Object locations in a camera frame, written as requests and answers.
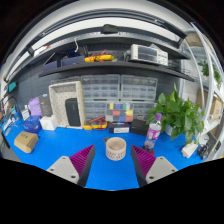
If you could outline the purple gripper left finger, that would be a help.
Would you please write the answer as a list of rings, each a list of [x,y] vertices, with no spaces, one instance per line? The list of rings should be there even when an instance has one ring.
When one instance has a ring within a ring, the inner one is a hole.
[[[47,171],[67,181],[84,187],[87,183],[92,161],[95,156],[95,146],[88,146],[74,155],[61,156]]]

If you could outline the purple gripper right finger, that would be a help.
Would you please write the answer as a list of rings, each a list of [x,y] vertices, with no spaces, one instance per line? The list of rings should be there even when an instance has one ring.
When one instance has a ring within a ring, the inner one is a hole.
[[[177,172],[177,169],[165,157],[155,157],[134,145],[131,146],[131,157],[140,187]]]

